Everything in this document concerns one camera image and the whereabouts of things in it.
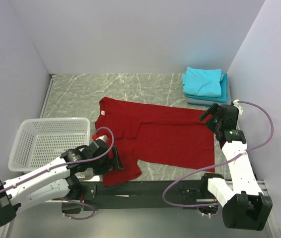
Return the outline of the red t-shirt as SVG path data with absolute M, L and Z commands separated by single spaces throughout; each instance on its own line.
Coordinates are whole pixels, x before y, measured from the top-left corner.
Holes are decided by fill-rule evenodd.
M 103 176 L 105 186 L 138 178 L 138 161 L 200 169 L 214 165 L 214 137 L 199 120 L 202 110 L 103 97 L 95 127 L 111 129 L 123 170 Z

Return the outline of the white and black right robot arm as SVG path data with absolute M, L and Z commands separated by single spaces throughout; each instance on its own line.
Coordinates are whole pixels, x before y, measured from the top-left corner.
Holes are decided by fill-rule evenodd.
M 222 175 L 204 174 L 200 194 L 212 196 L 222 207 L 224 225 L 230 229 L 262 231 L 269 217 L 273 202 L 258 185 L 247 154 L 244 132 L 237 129 L 242 112 L 237 103 L 212 104 L 200 117 L 215 134 L 228 162 L 232 185 Z

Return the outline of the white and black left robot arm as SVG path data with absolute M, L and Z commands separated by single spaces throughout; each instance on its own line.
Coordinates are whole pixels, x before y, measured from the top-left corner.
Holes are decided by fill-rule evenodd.
M 102 139 L 68 149 L 48 164 L 17 178 L 0 179 L 0 227 L 16 215 L 48 200 L 79 203 L 85 189 L 77 173 L 92 169 L 94 175 L 123 170 L 118 151 Z

